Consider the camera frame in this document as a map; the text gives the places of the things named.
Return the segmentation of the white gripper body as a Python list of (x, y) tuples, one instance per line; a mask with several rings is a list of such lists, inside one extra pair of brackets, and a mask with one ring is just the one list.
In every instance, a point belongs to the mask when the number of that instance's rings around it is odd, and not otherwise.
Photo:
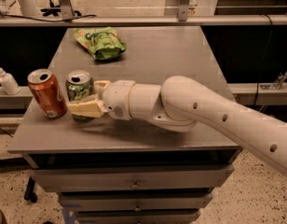
[(130, 120), (129, 97), (133, 80), (119, 80), (111, 83), (102, 93), (102, 100), (108, 115), (113, 119)]

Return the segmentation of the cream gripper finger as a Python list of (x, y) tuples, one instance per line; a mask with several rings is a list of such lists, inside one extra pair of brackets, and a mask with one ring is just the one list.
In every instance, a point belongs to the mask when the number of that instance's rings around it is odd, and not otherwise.
[(94, 90), (96, 94), (102, 94), (103, 91), (111, 84), (109, 80), (97, 80), (94, 82)]
[(70, 112), (76, 116), (100, 118), (108, 112), (103, 100), (100, 100), (95, 96), (89, 96), (82, 100), (67, 102), (66, 104)]

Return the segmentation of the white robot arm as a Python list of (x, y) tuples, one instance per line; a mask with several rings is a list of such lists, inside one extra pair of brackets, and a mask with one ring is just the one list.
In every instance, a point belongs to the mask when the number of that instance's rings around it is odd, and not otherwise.
[(180, 133), (201, 122), (287, 177), (287, 123), (230, 101), (189, 77), (169, 77), (161, 85), (99, 80), (91, 96), (67, 105), (77, 116), (144, 119)]

